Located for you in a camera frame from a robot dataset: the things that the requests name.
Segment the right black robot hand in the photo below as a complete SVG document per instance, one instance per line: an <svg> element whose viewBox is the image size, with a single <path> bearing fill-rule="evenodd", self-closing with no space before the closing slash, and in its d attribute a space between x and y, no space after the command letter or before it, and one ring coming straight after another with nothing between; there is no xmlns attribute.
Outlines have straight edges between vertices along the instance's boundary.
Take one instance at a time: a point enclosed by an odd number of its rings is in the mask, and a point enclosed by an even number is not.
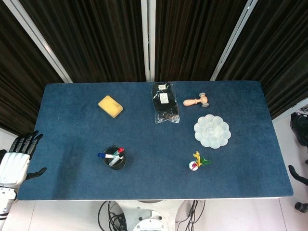
<svg viewBox="0 0 308 231"><path fill-rule="evenodd" d="M306 186L308 186L308 179L307 178L304 178L304 177L298 175L295 168L292 165L289 165L288 168L289 168L289 171L290 171L290 173L291 173L291 175L293 176L294 179L296 179L297 181L299 181L299 182L305 184Z"/></svg>

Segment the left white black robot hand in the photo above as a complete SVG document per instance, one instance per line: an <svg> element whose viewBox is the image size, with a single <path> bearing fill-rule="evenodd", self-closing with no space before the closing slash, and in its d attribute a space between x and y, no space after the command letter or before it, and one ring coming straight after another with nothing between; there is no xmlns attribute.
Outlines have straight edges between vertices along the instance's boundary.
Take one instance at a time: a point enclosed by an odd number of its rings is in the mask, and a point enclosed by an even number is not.
<svg viewBox="0 0 308 231"><path fill-rule="evenodd" d="M28 167L38 142L43 137L36 130L32 133L18 136L8 151L0 151L0 186L17 189L25 181L44 174L46 167L28 173Z"/></svg>

